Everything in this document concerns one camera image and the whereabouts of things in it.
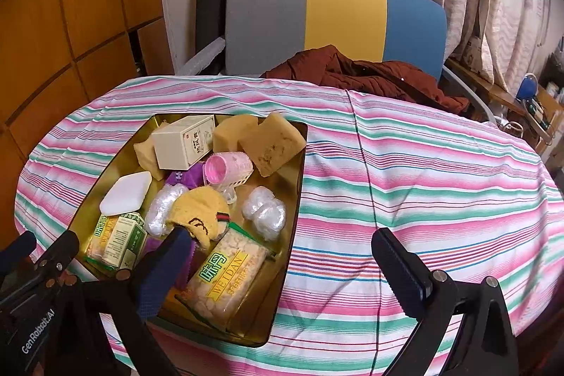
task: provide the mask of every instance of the yellow fabric panel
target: yellow fabric panel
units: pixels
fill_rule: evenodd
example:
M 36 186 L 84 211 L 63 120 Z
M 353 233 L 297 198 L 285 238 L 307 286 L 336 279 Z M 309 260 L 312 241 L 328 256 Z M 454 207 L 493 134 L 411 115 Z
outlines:
M 352 60 L 381 62 L 387 0 L 307 0 L 304 49 L 332 44 Z

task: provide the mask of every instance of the gripper logo text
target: gripper logo text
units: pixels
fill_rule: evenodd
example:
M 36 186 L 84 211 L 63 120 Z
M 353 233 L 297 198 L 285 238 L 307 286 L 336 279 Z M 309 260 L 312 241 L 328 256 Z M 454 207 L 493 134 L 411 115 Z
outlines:
M 53 312 L 53 309 L 49 309 L 47 311 L 47 315 L 43 317 L 43 320 L 41 320 L 39 325 L 36 326 L 36 329 L 29 334 L 28 341 L 26 342 L 25 346 L 22 346 L 22 352 L 24 354 L 27 354 L 31 350 L 33 343 L 35 343 L 35 341 L 37 341 L 37 339 L 41 336 L 41 333 L 43 333 L 43 330 L 46 329 L 47 325 L 49 324 L 49 322 L 51 322 L 51 319 L 54 315 L 55 313 Z

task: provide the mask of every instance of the cracker package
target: cracker package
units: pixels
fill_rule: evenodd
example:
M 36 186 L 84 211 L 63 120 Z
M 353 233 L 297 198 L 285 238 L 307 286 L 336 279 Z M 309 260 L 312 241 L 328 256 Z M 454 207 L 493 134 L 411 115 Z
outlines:
M 260 125 L 249 127 L 239 139 L 262 177 L 269 177 L 306 147 L 300 131 L 277 112 Z
M 243 233 L 229 226 L 184 292 L 176 296 L 196 317 L 223 331 L 268 253 L 267 248 Z

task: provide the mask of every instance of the clear plastic bundle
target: clear plastic bundle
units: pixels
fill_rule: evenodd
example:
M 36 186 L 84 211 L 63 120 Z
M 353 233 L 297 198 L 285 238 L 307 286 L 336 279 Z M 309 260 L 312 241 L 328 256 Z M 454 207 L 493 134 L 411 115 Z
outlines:
M 186 191 L 188 187 L 183 184 L 165 184 L 157 193 L 145 217 L 145 229 L 151 236 L 160 237 L 169 232 L 166 227 L 166 217 L 176 199 Z
M 267 241 L 275 240 L 286 224 L 286 206 L 263 186 L 250 193 L 241 210 L 243 216 L 253 222 L 257 232 Z

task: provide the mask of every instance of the pink and green striped cloth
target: pink and green striped cloth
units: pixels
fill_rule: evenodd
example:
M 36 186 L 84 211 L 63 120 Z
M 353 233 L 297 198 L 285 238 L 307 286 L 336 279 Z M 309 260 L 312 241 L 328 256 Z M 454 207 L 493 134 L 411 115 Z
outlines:
M 301 82 L 232 77 L 130 80 L 61 121 L 37 145 L 16 196 L 38 257 L 64 231 L 112 157 L 153 114 L 273 111 L 309 125 L 294 247 L 269 343 L 225 344 L 155 320 L 182 374 L 380 374 L 415 324 L 370 254 L 378 226 L 456 280 L 499 279 L 516 334 L 562 271 L 564 205 L 522 140 L 456 115 Z M 77 262 L 83 279 L 91 275 Z M 109 317 L 112 348 L 131 364 Z M 428 374 L 438 374 L 458 329 Z

